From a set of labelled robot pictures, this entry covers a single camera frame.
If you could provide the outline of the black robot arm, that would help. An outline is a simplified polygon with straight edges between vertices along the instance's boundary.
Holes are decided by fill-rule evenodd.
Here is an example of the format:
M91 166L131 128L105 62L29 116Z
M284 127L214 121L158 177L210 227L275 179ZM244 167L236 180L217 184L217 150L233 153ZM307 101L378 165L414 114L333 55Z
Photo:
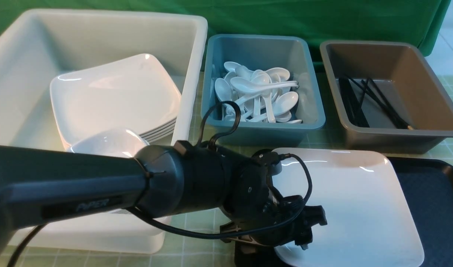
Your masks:
M0 255L20 229L123 208L160 230L189 238L306 250L312 227L327 225L308 206L312 179L296 154L247 157L208 142L150 145L133 158L0 145Z

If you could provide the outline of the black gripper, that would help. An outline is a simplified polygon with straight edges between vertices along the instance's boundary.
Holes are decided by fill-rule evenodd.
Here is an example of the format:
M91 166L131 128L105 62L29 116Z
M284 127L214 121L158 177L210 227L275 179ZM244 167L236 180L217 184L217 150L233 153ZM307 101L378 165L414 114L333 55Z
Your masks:
M328 224L321 205L306 205L311 193L311 188L308 188L304 197L285 197L272 188L260 206L224 211L231 221L220 226L220 240L254 247L277 247L293 242L302 250L307 250L313 242L312 226Z

